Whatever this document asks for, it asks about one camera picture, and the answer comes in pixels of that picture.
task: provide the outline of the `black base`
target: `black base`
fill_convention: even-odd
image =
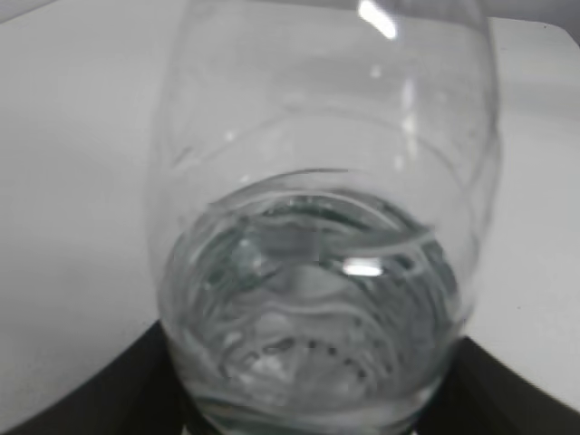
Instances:
[[[219,435],[175,377],[154,325],[117,361],[62,402],[5,435]],[[548,397],[470,339],[424,412],[419,435],[574,435],[580,414]]]

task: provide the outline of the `glass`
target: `glass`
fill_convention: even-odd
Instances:
[[[157,115],[150,258],[226,434],[401,434],[474,305],[498,179],[476,0],[192,0]]]

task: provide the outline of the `clear glass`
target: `clear glass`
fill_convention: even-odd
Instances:
[[[400,434],[474,305],[498,179],[476,0],[192,0],[157,116],[150,258],[226,434]]]

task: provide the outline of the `white surface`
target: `white surface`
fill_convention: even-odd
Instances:
[[[0,0],[0,23],[33,9],[48,5],[54,0]]]
[[[183,5],[59,0],[0,25],[0,430],[155,317],[141,191]],[[471,332],[580,410],[580,51],[555,27],[495,29],[506,164]]]

